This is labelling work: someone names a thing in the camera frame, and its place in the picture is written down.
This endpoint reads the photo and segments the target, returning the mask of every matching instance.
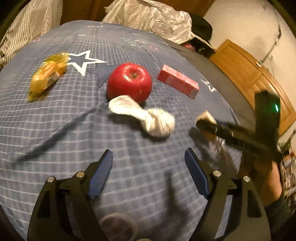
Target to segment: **wall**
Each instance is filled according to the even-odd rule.
[[[273,70],[276,80],[296,109],[296,39],[278,12],[277,15],[282,38],[271,53],[273,61],[267,59],[264,65],[271,73]],[[213,27],[210,43],[214,48],[230,39],[258,60],[266,55],[278,34],[274,9],[265,0],[216,0],[204,18]],[[294,128],[296,122],[280,141],[286,141]],[[296,137],[292,147],[296,150]]]

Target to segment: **red apple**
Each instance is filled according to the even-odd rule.
[[[129,95],[134,101],[143,103],[152,90],[152,80],[144,67],[126,63],[118,66],[108,78],[107,97]]]

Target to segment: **yellow plastic wrapper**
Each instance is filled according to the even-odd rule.
[[[58,53],[48,57],[33,75],[29,90],[29,101],[41,97],[67,70],[69,54]]]

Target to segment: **striped curtain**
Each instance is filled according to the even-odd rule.
[[[63,0],[31,0],[0,42],[0,70],[25,45],[59,26]]]

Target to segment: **wooden cabinet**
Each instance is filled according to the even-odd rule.
[[[259,68],[256,65],[257,59],[240,46],[227,39],[210,60],[231,79],[253,108],[256,92],[268,90],[280,97],[280,135],[296,120],[296,112],[279,83],[264,66]]]
[[[215,0],[159,0],[173,7],[177,11],[194,13],[203,17]],[[63,15],[61,24],[74,20],[94,20],[101,21],[105,13],[105,8],[113,0],[63,0]]]

